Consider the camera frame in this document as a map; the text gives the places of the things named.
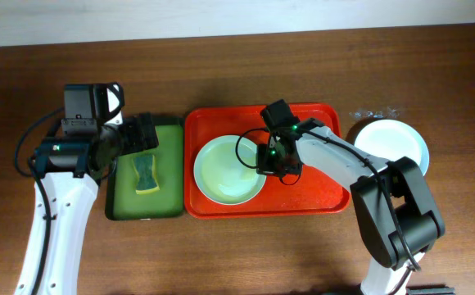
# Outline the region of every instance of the green sponge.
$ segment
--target green sponge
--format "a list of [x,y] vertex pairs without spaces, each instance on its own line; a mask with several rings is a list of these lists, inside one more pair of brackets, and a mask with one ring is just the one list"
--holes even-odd
[[159,190],[156,178],[156,158],[151,153],[134,157],[133,168],[136,170],[138,184],[136,194],[153,193]]

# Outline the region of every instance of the red tray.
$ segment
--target red tray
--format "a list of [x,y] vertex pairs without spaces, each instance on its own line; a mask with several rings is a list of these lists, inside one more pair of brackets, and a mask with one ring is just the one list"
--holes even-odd
[[[297,184],[287,186],[278,178],[267,177],[265,186],[254,198],[240,205],[225,206],[212,202],[197,188],[194,181],[194,161],[201,148],[223,135],[240,135],[245,131],[265,126],[260,111],[265,106],[211,107],[193,111],[185,124],[184,201],[187,211],[201,219],[288,216],[336,213],[344,210],[350,194],[335,181],[314,168],[303,166]],[[290,108],[300,120],[314,117],[340,135],[336,112],[323,103],[292,104]],[[247,135],[254,143],[266,143],[267,133]],[[295,178],[287,178],[287,183]]]

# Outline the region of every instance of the wooden table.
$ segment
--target wooden table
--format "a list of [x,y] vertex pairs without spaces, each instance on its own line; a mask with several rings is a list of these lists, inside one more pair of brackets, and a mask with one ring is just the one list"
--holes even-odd
[[[64,84],[113,80],[124,85],[125,114],[326,102],[345,136],[357,111],[397,110],[427,141],[427,181],[447,228],[411,284],[475,294],[475,25],[0,48],[0,294],[16,287],[34,209],[33,180],[12,167],[17,139],[62,106]],[[369,265],[352,206],[325,216],[110,221],[105,188],[88,219],[79,294],[323,291],[358,284]]]

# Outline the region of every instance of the white bowl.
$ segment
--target white bowl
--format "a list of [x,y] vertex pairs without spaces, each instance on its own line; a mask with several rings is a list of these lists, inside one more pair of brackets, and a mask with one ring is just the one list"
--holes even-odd
[[425,140],[418,131],[397,120],[377,120],[366,125],[355,138],[354,146],[376,157],[396,161],[408,157],[425,175],[430,161]]
[[[237,205],[250,201],[263,188],[265,175],[245,167],[236,157],[236,135],[212,139],[196,156],[194,179],[201,192],[213,202]],[[256,144],[242,138],[239,156],[250,166],[256,164]]]

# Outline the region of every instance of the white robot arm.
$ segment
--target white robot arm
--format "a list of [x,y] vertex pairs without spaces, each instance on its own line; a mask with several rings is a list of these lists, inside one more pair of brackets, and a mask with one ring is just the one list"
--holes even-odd
[[[257,147],[256,172],[282,179],[301,175],[302,165],[308,165],[351,192],[361,237],[373,257],[359,293],[404,295],[418,261],[445,233],[418,165],[406,157],[392,162],[363,152],[315,119],[300,122],[283,100],[260,114],[270,136],[269,144]],[[391,195],[405,204],[395,209]]]
[[[84,231],[102,174],[118,156],[155,148],[149,113],[123,119],[123,89],[111,84],[65,86],[65,118],[58,121],[29,159],[35,179],[34,221],[16,295],[76,294]],[[56,137],[62,126],[63,136]]]

